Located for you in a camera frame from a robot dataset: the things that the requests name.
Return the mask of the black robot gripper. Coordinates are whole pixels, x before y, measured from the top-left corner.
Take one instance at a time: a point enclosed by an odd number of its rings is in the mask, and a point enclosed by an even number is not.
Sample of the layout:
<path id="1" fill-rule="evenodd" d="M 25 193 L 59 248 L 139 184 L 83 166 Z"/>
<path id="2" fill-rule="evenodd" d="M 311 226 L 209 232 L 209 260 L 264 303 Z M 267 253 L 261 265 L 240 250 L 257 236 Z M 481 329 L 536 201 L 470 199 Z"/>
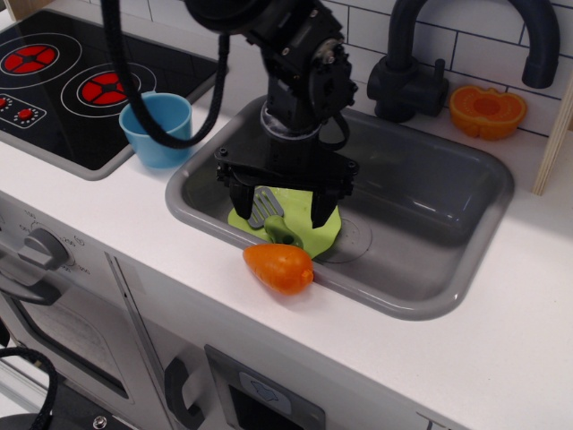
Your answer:
<path id="1" fill-rule="evenodd" d="M 243 108 L 214 138 L 217 180 L 227 187 L 235 212 L 252 214 L 255 187 L 275 186 L 311 191 L 311 221 L 321 228 L 337 207 L 337 198 L 352 193 L 359 171 L 356 161 L 342 155 L 340 144 L 322 142 L 326 127 L 289 135 L 255 100 Z"/>

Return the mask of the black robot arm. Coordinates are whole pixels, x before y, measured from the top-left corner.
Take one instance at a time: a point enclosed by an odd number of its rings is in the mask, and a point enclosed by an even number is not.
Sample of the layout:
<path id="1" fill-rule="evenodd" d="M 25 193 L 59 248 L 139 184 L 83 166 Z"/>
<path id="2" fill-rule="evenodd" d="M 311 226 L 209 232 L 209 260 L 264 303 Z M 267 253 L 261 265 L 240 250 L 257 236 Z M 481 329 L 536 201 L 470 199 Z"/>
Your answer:
<path id="1" fill-rule="evenodd" d="M 341 112 L 357 91 L 341 24 L 320 1 L 188 1 L 201 26 L 240 34 L 261 51 L 268 75 L 260 131 L 215 154 L 218 180 L 248 219 L 259 185 L 312 192 L 310 219 L 323 226 L 353 191 L 356 162 L 339 154 L 350 137 Z"/>

